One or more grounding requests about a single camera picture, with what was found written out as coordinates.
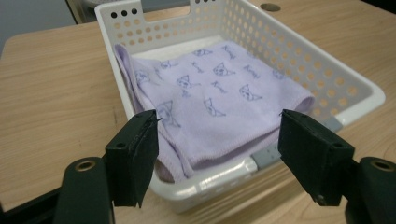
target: wooden table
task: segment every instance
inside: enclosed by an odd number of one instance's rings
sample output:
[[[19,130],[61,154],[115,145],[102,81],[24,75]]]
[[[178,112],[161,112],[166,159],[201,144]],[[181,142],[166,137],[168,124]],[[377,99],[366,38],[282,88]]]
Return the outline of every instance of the wooden table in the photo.
[[[256,5],[262,0],[252,0]],[[371,79],[387,95],[339,134],[355,160],[396,162],[396,16],[358,0],[273,0],[271,15]],[[8,40],[0,61],[0,201],[9,210],[61,185],[65,167],[102,156],[126,122],[96,22]],[[177,215],[150,190],[117,223],[344,223],[340,207],[312,202],[283,164]]]

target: cat print pattern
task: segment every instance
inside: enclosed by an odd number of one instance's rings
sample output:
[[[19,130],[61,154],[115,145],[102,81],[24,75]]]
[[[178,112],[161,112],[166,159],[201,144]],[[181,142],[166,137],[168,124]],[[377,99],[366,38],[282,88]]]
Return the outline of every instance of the cat print pattern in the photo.
[[[161,62],[161,68],[162,69],[168,69],[171,68],[173,66],[177,66],[177,63],[171,63],[171,61],[165,61],[165,62]]]
[[[213,53],[212,50],[198,49],[198,50],[194,51],[192,54],[194,54],[197,57],[202,57],[202,56],[205,56],[205,55],[208,55],[208,54],[211,54],[211,53]]]
[[[224,66],[224,63],[220,63],[218,66],[216,66],[213,69],[213,72],[219,77],[225,77],[225,76],[229,76],[229,75],[234,75],[235,74],[234,71],[231,71],[231,70],[227,69]]]
[[[189,75],[186,75],[186,76],[178,78],[176,83],[177,83],[177,85],[179,87],[181,87],[183,89],[190,89],[190,88],[192,88],[194,86],[200,86],[201,85],[199,83],[191,84]]]
[[[247,101],[257,101],[257,100],[262,99],[261,96],[256,95],[256,94],[254,94],[253,92],[250,91],[250,88],[249,88],[248,84],[246,84],[241,89],[239,89],[239,93]]]
[[[136,76],[137,85],[149,82],[149,73],[147,71],[137,70],[134,71],[134,75]]]
[[[163,125],[180,128],[180,125],[172,116],[172,103],[173,101],[167,101],[165,103],[157,105],[157,114],[158,117],[161,118],[161,122],[163,123]]]
[[[217,110],[212,103],[212,98],[209,98],[204,101],[204,104],[206,106],[207,112],[212,116],[212,117],[224,117],[225,114],[221,113],[219,110]]]

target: lavender cloth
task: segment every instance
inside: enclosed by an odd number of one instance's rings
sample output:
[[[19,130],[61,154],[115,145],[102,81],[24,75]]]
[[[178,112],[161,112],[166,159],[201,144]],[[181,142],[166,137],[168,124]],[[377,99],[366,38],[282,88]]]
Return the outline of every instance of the lavender cloth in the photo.
[[[307,111],[309,91],[231,41],[160,62],[115,46],[136,112],[156,109],[160,178],[180,182],[277,139],[282,109]]]

